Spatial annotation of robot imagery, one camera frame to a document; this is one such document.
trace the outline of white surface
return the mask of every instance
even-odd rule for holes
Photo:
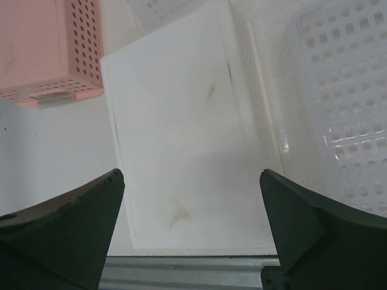
[[[233,28],[215,1],[102,59],[133,254],[274,253],[258,179],[281,165]]]

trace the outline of white plastic basket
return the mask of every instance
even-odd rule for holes
[[[386,1],[311,5],[292,18],[276,67],[285,174],[379,215],[387,215],[385,17]]]
[[[314,2],[211,1],[102,59],[135,254],[275,253],[268,167],[387,213],[387,3]]]

